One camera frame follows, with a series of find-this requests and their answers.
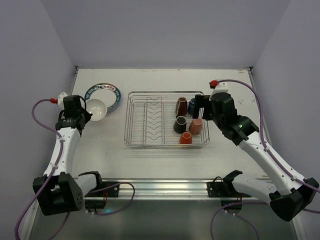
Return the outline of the orange bowl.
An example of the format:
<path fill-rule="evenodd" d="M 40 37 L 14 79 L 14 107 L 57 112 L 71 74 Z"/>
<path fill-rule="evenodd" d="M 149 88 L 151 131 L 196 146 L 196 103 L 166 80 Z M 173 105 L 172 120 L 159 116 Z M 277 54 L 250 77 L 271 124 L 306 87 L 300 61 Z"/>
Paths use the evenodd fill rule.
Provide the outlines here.
<path fill-rule="evenodd" d="M 97 122 L 102 120 L 108 113 L 108 108 L 105 103 L 100 99 L 88 99 L 86 101 L 86 110 L 91 114 L 90 120 Z"/>

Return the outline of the black cup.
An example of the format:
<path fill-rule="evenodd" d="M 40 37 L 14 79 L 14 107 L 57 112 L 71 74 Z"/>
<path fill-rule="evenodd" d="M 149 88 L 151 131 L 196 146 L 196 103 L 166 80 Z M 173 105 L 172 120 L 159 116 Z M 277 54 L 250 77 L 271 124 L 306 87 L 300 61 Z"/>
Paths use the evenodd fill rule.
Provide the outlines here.
<path fill-rule="evenodd" d="M 178 116 L 174 122 L 173 130 L 178 133 L 182 134 L 187 129 L 187 120 L 184 116 Z"/>

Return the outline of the red orange cup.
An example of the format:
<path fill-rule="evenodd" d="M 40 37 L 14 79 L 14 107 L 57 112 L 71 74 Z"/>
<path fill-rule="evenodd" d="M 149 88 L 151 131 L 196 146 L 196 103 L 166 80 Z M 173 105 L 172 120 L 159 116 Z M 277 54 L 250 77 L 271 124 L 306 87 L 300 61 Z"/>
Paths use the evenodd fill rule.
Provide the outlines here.
<path fill-rule="evenodd" d="M 181 134 L 179 138 L 179 143 L 182 145 L 190 145 L 193 142 L 193 138 L 190 132 L 185 131 L 184 133 Z"/>

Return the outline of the green rimmed printed plate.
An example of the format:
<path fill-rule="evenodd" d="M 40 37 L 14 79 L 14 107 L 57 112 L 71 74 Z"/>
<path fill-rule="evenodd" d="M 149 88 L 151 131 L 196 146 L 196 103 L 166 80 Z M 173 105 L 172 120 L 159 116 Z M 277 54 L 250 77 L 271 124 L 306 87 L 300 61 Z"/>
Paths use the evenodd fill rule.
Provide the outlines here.
<path fill-rule="evenodd" d="M 111 83 L 98 83 L 91 86 L 84 94 L 87 102 L 91 99 L 102 101 L 107 107 L 107 113 L 114 112 L 122 101 L 121 91 Z"/>

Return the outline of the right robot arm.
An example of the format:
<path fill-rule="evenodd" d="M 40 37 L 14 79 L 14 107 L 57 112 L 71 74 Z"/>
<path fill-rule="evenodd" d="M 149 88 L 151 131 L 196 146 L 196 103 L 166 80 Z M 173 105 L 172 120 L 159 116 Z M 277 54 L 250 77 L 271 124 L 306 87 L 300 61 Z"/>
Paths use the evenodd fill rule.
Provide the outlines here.
<path fill-rule="evenodd" d="M 319 183 L 294 170 L 263 139 L 258 126 L 239 115 L 234 99 L 227 92 L 195 95 L 193 117 L 203 109 L 204 120 L 213 121 L 225 138 L 246 152 L 267 174 L 271 183 L 253 179 L 234 170 L 223 178 L 226 190 L 244 193 L 270 205 L 273 212 L 289 222 L 314 199 Z"/>

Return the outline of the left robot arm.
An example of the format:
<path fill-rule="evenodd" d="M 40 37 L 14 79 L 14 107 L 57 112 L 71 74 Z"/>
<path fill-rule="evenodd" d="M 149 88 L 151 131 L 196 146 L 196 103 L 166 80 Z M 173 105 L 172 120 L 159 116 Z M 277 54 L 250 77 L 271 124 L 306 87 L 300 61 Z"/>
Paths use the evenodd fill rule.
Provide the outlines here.
<path fill-rule="evenodd" d="M 56 135 L 55 145 L 43 175 L 35 178 L 32 183 L 35 197 L 45 216 L 81 210 L 83 198 L 102 187 L 98 171 L 83 172 L 77 178 L 71 175 L 78 143 L 85 125 L 92 117 L 86 109 L 84 98 L 70 95 L 51 98 L 49 101 L 62 107 L 55 127 L 46 127 Z"/>

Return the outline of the blue cup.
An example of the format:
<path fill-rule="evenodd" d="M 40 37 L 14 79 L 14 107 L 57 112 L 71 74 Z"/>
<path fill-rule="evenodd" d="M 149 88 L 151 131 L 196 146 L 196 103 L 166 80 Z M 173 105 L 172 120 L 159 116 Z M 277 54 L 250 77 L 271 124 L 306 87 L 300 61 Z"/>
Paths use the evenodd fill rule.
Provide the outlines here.
<path fill-rule="evenodd" d="M 195 98 L 192 98 L 188 103 L 188 114 L 193 115 L 194 114 L 194 108 L 195 108 Z"/>

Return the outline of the pink cup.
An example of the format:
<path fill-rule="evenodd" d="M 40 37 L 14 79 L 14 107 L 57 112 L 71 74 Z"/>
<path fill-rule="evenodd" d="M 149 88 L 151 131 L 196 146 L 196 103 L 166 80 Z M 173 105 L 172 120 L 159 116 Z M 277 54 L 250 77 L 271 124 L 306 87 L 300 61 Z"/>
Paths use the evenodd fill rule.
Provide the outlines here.
<path fill-rule="evenodd" d="M 199 135 L 203 129 L 203 120 L 201 118 L 194 118 L 189 125 L 189 132 L 192 135 Z"/>

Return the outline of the dark brown cup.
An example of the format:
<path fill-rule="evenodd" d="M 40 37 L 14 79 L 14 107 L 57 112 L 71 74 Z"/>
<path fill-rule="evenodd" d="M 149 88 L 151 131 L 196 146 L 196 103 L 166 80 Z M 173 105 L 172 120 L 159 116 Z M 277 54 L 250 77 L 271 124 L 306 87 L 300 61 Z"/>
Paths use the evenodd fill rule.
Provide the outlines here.
<path fill-rule="evenodd" d="M 188 113 L 188 102 L 185 97 L 179 97 L 176 102 L 175 114 L 177 116 L 185 116 Z"/>

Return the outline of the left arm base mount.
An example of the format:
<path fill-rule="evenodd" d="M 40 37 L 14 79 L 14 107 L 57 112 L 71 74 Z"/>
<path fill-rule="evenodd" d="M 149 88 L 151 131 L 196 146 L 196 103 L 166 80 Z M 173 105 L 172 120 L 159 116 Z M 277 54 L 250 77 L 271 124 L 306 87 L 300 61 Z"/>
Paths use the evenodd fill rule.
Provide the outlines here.
<path fill-rule="evenodd" d="M 84 206 L 88 211 L 97 212 L 97 210 L 102 210 L 107 205 L 108 199 L 119 197 L 119 186 L 110 187 L 112 185 L 118 184 L 117 181 L 103 181 L 101 188 L 108 188 L 98 192 L 89 192 L 84 198 Z"/>

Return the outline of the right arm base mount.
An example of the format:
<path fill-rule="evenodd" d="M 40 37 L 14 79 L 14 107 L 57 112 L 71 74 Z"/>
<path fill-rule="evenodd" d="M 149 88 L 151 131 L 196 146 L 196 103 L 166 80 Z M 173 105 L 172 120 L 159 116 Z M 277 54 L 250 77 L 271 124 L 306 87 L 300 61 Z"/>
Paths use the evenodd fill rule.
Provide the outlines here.
<path fill-rule="evenodd" d="M 223 178 L 220 176 L 207 182 L 206 189 L 208 197 L 219 198 L 222 207 L 242 200 L 242 195 L 224 183 Z"/>

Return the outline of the aluminium rail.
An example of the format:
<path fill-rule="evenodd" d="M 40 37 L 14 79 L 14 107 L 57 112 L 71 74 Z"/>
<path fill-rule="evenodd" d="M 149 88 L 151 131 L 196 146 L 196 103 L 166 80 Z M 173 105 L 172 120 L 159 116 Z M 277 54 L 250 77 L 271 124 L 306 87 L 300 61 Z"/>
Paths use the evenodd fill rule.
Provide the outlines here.
<path fill-rule="evenodd" d="M 135 189 L 135 196 L 138 199 L 148 200 L 202 200 L 206 198 L 216 198 L 208 197 L 207 192 L 207 182 L 209 180 L 120 180 L 114 181 L 112 179 L 103 179 L 98 184 L 98 189 L 107 190 L 106 188 L 101 188 L 103 182 L 118 182 L 110 186 L 119 186 L 119 196 L 124 198 L 128 196 L 130 192 Z M 229 181 L 224 181 L 229 187 L 233 188 L 236 192 L 240 193 L 244 198 L 256 198 L 262 201 L 270 201 L 270 194 L 278 193 L 276 186 L 268 181 L 259 180 L 248 175 L 241 174 L 232 185 Z"/>

